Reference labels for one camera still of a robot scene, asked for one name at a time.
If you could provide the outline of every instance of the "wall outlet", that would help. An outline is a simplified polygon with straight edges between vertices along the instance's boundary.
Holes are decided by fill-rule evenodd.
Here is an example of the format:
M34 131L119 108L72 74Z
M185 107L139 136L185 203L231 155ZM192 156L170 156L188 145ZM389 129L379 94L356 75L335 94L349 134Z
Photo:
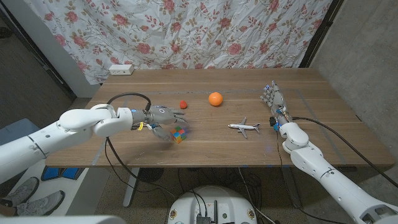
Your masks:
M132 65L112 65L109 71L111 75L131 75L134 67Z

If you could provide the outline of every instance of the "floral curtain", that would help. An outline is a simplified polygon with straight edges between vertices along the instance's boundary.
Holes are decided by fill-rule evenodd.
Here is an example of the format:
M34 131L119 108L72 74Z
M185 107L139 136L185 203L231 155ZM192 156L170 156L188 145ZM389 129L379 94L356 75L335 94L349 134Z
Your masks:
M91 84L135 69L297 67L331 0L25 0Z

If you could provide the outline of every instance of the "white toy airplane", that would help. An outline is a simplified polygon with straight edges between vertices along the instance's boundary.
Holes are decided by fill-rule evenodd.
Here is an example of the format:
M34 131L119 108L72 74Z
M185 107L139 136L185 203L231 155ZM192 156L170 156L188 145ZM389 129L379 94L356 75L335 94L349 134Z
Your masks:
M250 125L244 125L244 123L246 122L246 118L243 118L242 123L239 124L229 124L228 127L230 128L238 128L238 132L242 133L243 136L245 138L248 138L248 136L246 135L246 132L244 131L245 129L247 130L253 130L255 129L258 133L260 133L258 126L260 125L260 123L250 126Z

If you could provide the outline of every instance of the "orange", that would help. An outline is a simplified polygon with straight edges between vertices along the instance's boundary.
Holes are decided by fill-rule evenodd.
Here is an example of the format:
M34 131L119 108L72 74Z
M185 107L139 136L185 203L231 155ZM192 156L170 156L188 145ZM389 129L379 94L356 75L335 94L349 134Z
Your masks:
M218 106L223 102L223 96L220 93L214 92L209 96L209 102L213 106Z

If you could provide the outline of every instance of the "red ball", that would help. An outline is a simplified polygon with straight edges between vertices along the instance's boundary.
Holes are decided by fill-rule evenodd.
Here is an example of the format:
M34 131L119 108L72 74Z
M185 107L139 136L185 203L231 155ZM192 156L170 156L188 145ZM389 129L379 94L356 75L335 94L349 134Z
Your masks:
M183 101L183 100L180 102L180 108L181 108L181 109L185 109L185 108L187 108L187 106L188 106L188 105L187 105L187 102L185 102L185 101Z

